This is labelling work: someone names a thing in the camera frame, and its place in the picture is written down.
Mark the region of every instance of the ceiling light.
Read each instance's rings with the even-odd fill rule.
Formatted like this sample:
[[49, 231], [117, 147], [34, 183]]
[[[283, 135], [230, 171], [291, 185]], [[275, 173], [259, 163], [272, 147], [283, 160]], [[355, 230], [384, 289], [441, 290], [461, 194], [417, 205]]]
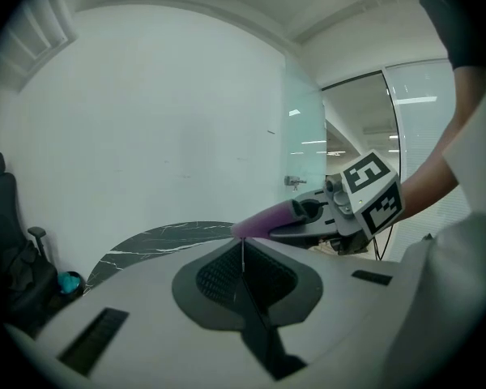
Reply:
[[422, 96], [421, 98], [405, 98], [404, 100], [397, 100], [396, 104], [417, 104], [418, 102], [434, 102], [437, 96]]

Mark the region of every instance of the office chair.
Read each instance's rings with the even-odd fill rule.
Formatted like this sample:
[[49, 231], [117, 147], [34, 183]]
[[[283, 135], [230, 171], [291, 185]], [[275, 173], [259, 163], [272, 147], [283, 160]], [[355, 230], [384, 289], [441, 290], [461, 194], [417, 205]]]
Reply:
[[29, 228], [36, 248], [20, 228], [15, 176], [5, 173], [0, 153], [0, 319], [28, 334], [46, 321], [45, 308], [58, 290], [58, 273], [47, 260], [42, 228]]

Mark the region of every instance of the marble table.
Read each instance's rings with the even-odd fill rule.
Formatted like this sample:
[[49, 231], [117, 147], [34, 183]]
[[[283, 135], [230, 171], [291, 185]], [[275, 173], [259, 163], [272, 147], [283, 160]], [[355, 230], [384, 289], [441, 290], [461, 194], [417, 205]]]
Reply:
[[88, 277], [84, 293], [134, 263], [231, 237], [231, 226], [226, 222], [185, 222], [167, 224], [130, 237], [100, 259]]

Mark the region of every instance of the purple object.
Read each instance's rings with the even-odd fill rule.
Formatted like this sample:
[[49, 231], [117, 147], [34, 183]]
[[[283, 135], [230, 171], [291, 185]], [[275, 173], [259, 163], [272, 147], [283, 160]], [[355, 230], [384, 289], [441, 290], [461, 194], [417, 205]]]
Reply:
[[268, 233], [272, 229], [301, 222], [306, 218], [306, 212], [299, 202], [285, 200], [233, 225], [231, 233], [234, 237], [264, 237], [270, 239]]

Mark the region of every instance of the black sleeve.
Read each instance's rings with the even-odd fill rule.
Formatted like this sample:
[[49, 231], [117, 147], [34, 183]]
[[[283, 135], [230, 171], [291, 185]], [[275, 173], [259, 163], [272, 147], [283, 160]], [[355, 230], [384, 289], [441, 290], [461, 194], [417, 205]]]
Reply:
[[470, 20], [455, 0], [420, 0], [446, 47], [452, 68], [486, 66], [486, 51]]

